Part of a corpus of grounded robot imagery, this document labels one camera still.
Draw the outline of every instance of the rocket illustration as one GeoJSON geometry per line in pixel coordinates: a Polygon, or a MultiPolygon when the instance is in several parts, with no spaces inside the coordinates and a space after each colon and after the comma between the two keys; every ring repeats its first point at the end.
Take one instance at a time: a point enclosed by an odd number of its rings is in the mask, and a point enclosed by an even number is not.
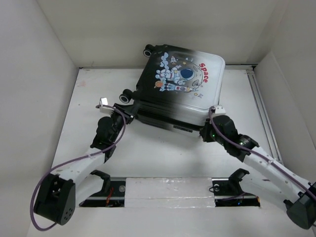
{"type": "Polygon", "coordinates": [[[170,62],[172,64],[176,64],[177,60],[176,60],[176,58],[174,56],[172,56],[171,59],[170,59],[170,62]]]}

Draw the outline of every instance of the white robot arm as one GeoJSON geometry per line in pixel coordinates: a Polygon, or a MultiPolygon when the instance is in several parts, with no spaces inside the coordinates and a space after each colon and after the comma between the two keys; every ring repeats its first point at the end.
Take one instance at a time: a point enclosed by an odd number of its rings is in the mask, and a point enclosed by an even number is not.
{"type": "Polygon", "coordinates": [[[239,193],[251,193],[280,209],[299,227],[309,229],[316,221],[316,183],[294,174],[277,162],[250,137],[238,134],[234,122],[222,106],[209,110],[209,117],[200,132],[204,142],[216,141],[232,156],[254,168],[266,180],[239,169],[230,176],[230,184],[239,193]]]}

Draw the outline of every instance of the astronaut cartoon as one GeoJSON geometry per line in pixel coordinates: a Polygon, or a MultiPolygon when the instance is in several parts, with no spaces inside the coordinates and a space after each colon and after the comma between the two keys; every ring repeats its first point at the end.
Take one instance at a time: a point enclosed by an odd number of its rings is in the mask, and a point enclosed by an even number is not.
{"type": "MultiPolygon", "coordinates": [[[[164,53],[164,55],[161,57],[162,61],[160,66],[164,67],[164,69],[156,71],[157,79],[166,78],[168,81],[172,81],[178,85],[184,85],[186,81],[194,78],[195,73],[190,68],[181,68],[181,65],[177,65],[170,70],[167,61],[168,56],[168,53],[164,53]]],[[[174,56],[171,57],[171,61],[177,62],[174,56]]]]}
{"type": "Polygon", "coordinates": [[[156,70],[154,88],[159,91],[197,92],[202,87],[203,72],[201,67],[193,63],[193,58],[178,59],[176,55],[169,57],[167,52],[160,57],[161,69],[156,70]]]}

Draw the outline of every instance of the white enclosure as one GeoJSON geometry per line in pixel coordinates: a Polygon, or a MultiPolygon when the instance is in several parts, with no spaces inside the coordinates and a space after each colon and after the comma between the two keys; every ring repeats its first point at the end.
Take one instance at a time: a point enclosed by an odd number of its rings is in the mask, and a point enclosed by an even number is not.
{"type": "Polygon", "coordinates": [[[315,11],[314,0],[1,2],[1,236],[27,236],[31,192],[52,165],[78,68],[144,66],[148,43],[259,63],[282,160],[316,181],[315,11]]]}

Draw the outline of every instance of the wire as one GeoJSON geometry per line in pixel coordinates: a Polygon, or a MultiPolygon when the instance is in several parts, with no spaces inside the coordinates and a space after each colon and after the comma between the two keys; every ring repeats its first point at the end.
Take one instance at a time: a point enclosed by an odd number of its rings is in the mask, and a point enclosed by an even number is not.
{"type": "Polygon", "coordinates": [[[212,191],[213,188],[214,188],[214,186],[210,187],[208,190],[209,190],[211,193],[214,193],[214,191],[212,191]]]}
{"type": "Polygon", "coordinates": [[[110,198],[112,197],[113,192],[114,192],[114,188],[111,187],[111,189],[110,189],[110,194],[108,195],[108,197],[107,197],[107,199],[106,199],[106,204],[105,204],[105,206],[108,206],[108,205],[109,205],[110,198]]]}
{"type": "Polygon", "coordinates": [[[233,199],[236,199],[236,198],[238,198],[238,197],[241,197],[241,196],[245,197],[245,194],[246,194],[246,193],[243,192],[242,194],[239,194],[239,195],[236,195],[236,196],[233,196],[233,197],[221,199],[221,201],[229,201],[229,200],[233,200],[233,199]]]}
{"type": "MultiPolygon", "coordinates": [[[[213,124],[213,127],[215,128],[216,130],[216,133],[218,135],[220,135],[225,141],[227,141],[228,143],[234,145],[235,147],[239,148],[239,149],[242,149],[244,151],[247,151],[247,152],[250,152],[252,154],[255,154],[257,156],[259,156],[260,158],[262,158],[264,161],[268,162],[269,163],[269,159],[267,157],[265,157],[264,155],[260,154],[259,152],[256,152],[256,151],[253,151],[251,149],[248,149],[246,147],[243,147],[233,141],[231,141],[230,139],[228,139],[227,137],[225,137],[221,131],[218,129],[218,127],[214,124],[214,120],[212,118],[212,109],[214,109],[215,107],[211,107],[208,111],[208,114],[209,114],[209,118],[210,118],[210,122],[213,124]]],[[[285,177],[287,177],[288,179],[290,179],[292,182],[296,183],[297,186],[301,187],[303,190],[306,191],[306,193],[308,193],[313,199],[314,201],[316,201],[316,196],[308,190],[308,188],[306,188],[303,184],[301,184],[298,180],[296,180],[295,178],[293,178],[291,175],[287,174],[284,170],[282,170],[280,167],[278,167],[276,164],[274,163],[271,163],[271,165],[277,169],[280,173],[282,173],[285,177]]]]}
{"type": "Polygon", "coordinates": [[[72,162],[75,162],[75,161],[78,161],[78,160],[90,158],[90,157],[99,155],[99,154],[101,154],[101,153],[103,153],[103,152],[106,152],[106,151],[108,151],[109,149],[111,149],[112,147],[114,147],[114,146],[122,139],[122,137],[123,137],[123,135],[124,135],[124,133],[125,133],[125,128],[126,128],[126,119],[125,119],[124,114],[123,114],[120,110],[118,110],[117,108],[115,108],[115,107],[112,107],[112,106],[109,106],[109,105],[103,105],[103,107],[107,107],[107,108],[113,109],[115,112],[119,113],[119,115],[122,116],[122,118],[123,118],[123,123],[124,123],[124,124],[123,124],[123,130],[122,130],[122,133],[121,133],[120,137],[119,137],[112,145],[110,145],[110,146],[107,147],[106,149],[103,149],[103,150],[98,151],[98,152],[95,152],[95,153],[91,153],[91,154],[89,154],[89,155],[85,155],[85,156],[82,156],[82,157],[78,157],[78,158],[76,158],[76,159],[71,159],[71,160],[66,161],[66,162],[64,162],[64,163],[61,163],[61,164],[59,164],[59,165],[57,165],[57,166],[55,166],[55,167],[52,167],[51,169],[49,169],[49,170],[43,175],[43,177],[39,180],[38,184],[36,185],[36,187],[35,187],[35,189],[34,189],[34,192],[33,192],[33,194],[32,194],[32,198],[31,198],[31,203],[30,203],[30,216],[31,216],[31,221],[32,221],[32,224],[34,225],[34,227],[35,227],[37,230],[39,230],[39,231],[48,231],[48,230],[50,230],[51,228],[53,228],[53,227],[57,224],[57,223],[54,223],[54,224],[52,224],[52,225],[49,226],[49,227],[42,228],[42,227],[40,227],[40,226],[37,224],[37,222],[36,222],[36,220],[35,220],[34,211],[33,211],[33,208],[34,208],[34,201],[35,201],[36,194],[37,194],[37,192],[38,192],[38,190],[39,190],[39,188],[40,188],[40,185],[42,184],[43,180],[44,180],[52,171],[54,171],[55,169],[58,169],[58,168],[60,168],[60,167],[62,167],[62,166],[64,166],[64,165],[66,165],[66,164],[69,164],[69,163],[72,163],[72,162]]]}

